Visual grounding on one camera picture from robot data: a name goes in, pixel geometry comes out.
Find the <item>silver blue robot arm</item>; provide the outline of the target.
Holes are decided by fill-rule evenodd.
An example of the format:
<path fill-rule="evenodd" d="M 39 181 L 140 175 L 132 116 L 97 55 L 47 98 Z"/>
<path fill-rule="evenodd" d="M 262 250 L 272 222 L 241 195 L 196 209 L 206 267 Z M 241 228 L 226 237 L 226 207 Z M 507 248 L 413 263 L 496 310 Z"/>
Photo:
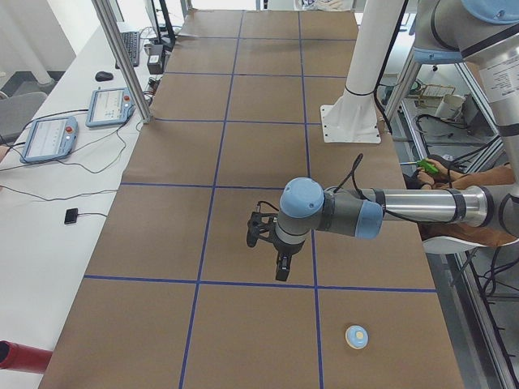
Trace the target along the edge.
<path fill-rule="evenodd" d="M 343 95 L 322 107 L 328 142 L 368 143 L 375 138 L 371 93 L 397 21 L 397 3 L 365 5 Z M 515 1 L 421 1 L 415 18 L 414 60 L 420 64 L 471 62 L 478 68 L 508 160 L 518 166 L 518 4 Z M 465 190 L 324 190 L 310 178 L 285 187 L 270 232 L 277 249 L 276 278 L 284 281 L 292 257 L 311 230 L 371 239 L 383 219 L 466 223 L 518 233 L 518 186 Z"/>

